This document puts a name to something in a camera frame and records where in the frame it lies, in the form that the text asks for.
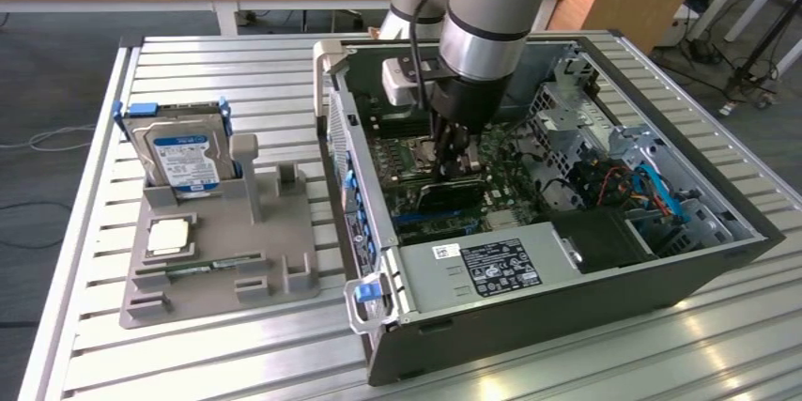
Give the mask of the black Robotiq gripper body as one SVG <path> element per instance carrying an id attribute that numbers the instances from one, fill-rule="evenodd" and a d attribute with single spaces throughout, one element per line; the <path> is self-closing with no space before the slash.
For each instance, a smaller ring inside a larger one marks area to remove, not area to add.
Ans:
<path id="1" fill-rule="evenodd" d="M 450 124 L 478 133 L 498 112 L 507 86 L 509 77 L 493 81 L 462 76 L 441 79 L 429 102 L 434 112 L 433 132 L 442 134 Z"/>

